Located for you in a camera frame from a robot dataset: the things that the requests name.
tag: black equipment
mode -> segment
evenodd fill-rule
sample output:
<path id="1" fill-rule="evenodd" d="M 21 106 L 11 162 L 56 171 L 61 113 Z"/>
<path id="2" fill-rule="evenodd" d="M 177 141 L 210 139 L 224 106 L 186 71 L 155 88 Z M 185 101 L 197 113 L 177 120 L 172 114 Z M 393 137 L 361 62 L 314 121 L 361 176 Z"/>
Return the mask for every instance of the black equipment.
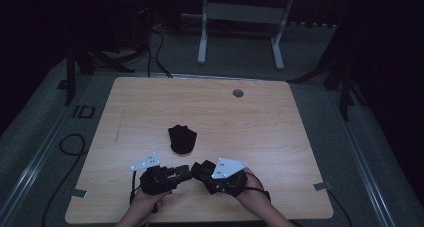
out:
<path id="1" fill-rule="evenodd" d="M 202 164 L 197 162 L 194 163 L 191 168 L 193 178 L 201 181 L 211 195 L 221 192 L 237 197 L 245 190 L 247 175 L 244 170 L 240 170 L 225 179 L 212 179 L 211 175 L 213 174 L 215 166 L 214 163 L 205 160 Z"/>

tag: black object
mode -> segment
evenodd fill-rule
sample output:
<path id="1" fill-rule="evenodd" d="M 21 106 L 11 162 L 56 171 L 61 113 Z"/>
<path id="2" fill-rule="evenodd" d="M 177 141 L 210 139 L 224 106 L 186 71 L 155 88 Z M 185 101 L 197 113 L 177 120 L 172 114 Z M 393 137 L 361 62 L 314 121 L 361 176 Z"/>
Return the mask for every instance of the black object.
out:
<path id="1" fill-rule="evenodd" d="M 176 125 L 168 129 L 171 138 L 171 149 L 177 154 L 188 154 L 193 151 L 197 133 L 187 126 Z"/>
<path id="2" fill-rule="evenodd" d="M 246 189 L 247 175 L 244 170 L 240 170 L 225 179 L 212 179 L 211 175 L 215 166 L 214 163 L 205 160 L 202 164 L 197 162 L 194 163 L 191 168 L 193 178 L 201 181 L 209 191 L 209 194 L 213 195 L 217 192 L 221 192 L 237 197 Z"/>
<path id="3" fill-rule="evenodd" d="M 130 203 L 134 199 L 136 191 L 134 186 L 135 174 L 136 171 L 134 171 L 133 174 Z M 171 192 L 173 189 L 176 189 L 181 182 L 190 180 L 191 178 L 192 174 L 188 165 L 182 165 L 176 168 L 154 166 L 148 168 L 141 175 L 139 188 L 141 188 L 141 190 L 146 194 L 156 195 L 165 192 Z M 155 205 L 151 213 L 154 214 L 157 212 L 158 208 Z"/>

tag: forearm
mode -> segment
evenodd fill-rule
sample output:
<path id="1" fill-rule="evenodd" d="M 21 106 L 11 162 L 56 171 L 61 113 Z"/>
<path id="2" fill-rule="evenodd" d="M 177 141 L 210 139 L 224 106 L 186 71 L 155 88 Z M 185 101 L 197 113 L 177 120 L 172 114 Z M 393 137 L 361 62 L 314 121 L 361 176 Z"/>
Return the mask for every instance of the forearm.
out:
<path id="1" fill-rule="evenodd" d="M 274 206 L 270 205 L 261 213 L 261 218 L 269 227 L 293 227 L 289 220 L 284 217 Z"/>
<path id="2" fill-rule="evenodd" d="M 144 218 L 146 218 L 146 214 L 143 206 L 132 205 L 116 224 L 116 227 L 135 227 Z"/>

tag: wire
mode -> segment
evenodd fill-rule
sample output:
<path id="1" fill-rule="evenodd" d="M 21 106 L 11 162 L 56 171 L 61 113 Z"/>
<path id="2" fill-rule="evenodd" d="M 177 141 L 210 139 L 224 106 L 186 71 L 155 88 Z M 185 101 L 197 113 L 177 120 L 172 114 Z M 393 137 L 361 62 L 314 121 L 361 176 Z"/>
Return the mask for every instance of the wire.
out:
<path id="1" fill-rule="evenodd" d="M 165 67 L 159 62 L 159 52 L 160 52 L 162 45 L 163 45 L 163 35 L 161 33 L 159 33 L 158 31 L 153 30 L 153 29 L 152 29 L 152 32 L 159 35 L 160 38 L 161 38 L 161 41 L 160 41 L 158 50 L 156 51 L 155 57 L 152 56 L 152 51 L 151 51 L 150 45 L 149 44 L 147 45 L 147 52 L 149 53 L 149 62 L 147 64 L 147 76 L 150 78 L 150 65 L 151 65 L 152 59 L 154 59 L 156 61 L 157 66 L 159 67 L 159 69 L 162 72 L 164 72 L 168 78 L 173 78 L 172 74 L 168 70 L 166 70 Z"/>
<path id="2" fill-rule="evenodd" d="M 79 137 L 81 139 L 82 145 L 81 145 L 81 149 L 79 151 L 79 153 L 72 153 L 72 152 L 68 152 L 63 148 L 63 142 L 65 142 L 65 140 L 76 136 Z M 63 179 L 60 181 L 59 185 L 56 187 L 56 190 L 53 192 L 52 196 L 50 197 L 49 201 L 47 202 L 46 207 L 44 208 L 44 213 L 43 213 L 43 218 L 41 219 L 41 226 L 46 226 L 46 217 L 47 217 L 47 212 L 50 208 L 51 203 L 53 202 L 53 199 L 55 198 L 55 196 L 57 195 L 57 193 L 59 192 L 60 188 L 62 187 L 62 185 L 65 183 L 65 181 L 68 179 L 69 175 L 72 173 L 72 171 L 75 169 L 75 167 L 77 166 L 79 160 L 81 159 L 82 156 L 84 156 L 85 154 L 88 153 L 88 151 L 85 151 L 85 139 L 82 135 L 80 134 L 70 134 L 68 136 L 66 136 L 65 138 L 63 138 L 60 143 L 59 143 L 59 148 L 60 151 L 66 155 L 70 155 L 70 156 L 77 156 L 77 158 L 74 161 L 74 164 L 72 165 L 72 167 L 69 169 L 68 173 L 66 173 L 65 177 L 63 177 Z"/>
<path id="3" fill-rule="evenodd" d="M 333 200 L 339 205 L 340 209 L 343 211 L 344 215 L 346 216 L 347 222 L 349 223 L 349 226 L 352 227 L 352 220 L 350 219 L 349 214 L 347 213 L 347 211 L 345 210 L 345 208 L 343 208 L 342 204 L 337 200 L 336 196 L 334 196 L 333 192 L 331 192 L 330 190 L 327 190 L 328 194 L 333 198 Z"/>
<path id="4" fill-rule="evenodd" d="M 162 71 L 166 74 L 166 76 L 167 76 L 168 78 L 172 78 L 171 73 L 169 73 L 169 71 L 168 71 L 168 70 L 166 70 L 166 69 L 165 69 L 165 67 L 163 67 L 163 65 L 159 62 L 159 52 L 160 52 L 160 50 L 161 50 L 161 48 L 162 48 L 162 45 L 163 45 L 163 35 L 162 35 L 161 33 L 159 33 L 158 31 L 154 30 L 154 29 L 152 29 L 152 32 L 160 36 L 160 44 L 159 44 L 159 48 L 158 48 L 158 50 L 156 51 L 156 58 L 155 58 L 155 60 L 156 60 L 156 64 L 157 64 L 157 65 L 159 66 L 159 68 L 160 68 L 160 69 L 161 69 L 161 70 L 162 70 Z"/>

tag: dark background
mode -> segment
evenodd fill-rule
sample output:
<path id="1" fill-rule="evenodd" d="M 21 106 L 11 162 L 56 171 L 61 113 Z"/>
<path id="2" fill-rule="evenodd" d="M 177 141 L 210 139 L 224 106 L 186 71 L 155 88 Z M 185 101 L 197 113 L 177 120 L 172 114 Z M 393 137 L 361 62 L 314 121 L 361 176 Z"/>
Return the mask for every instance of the dark background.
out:
<path id="1" fill-rule="evenodd" d="M 67 43 L 75 33 L 101 50 L 117 51 L 121 42 L 128 44 L 134 25 L 143 25 L 133 22 L 137 10 L 133 1 L 0 0 L 0 133 L 49 70 L 64 59 Z M 422 204 L 423 1 L 295 0 L 289 17 L 291 24 L 338 25 L 325 53 L 329 59 L 340 58 L 359 39 L 353 61 L 354 80 Z M 181 13 L 201 13 L 201 0 L 161 0 L 158 8 L 177 28 Z"/>

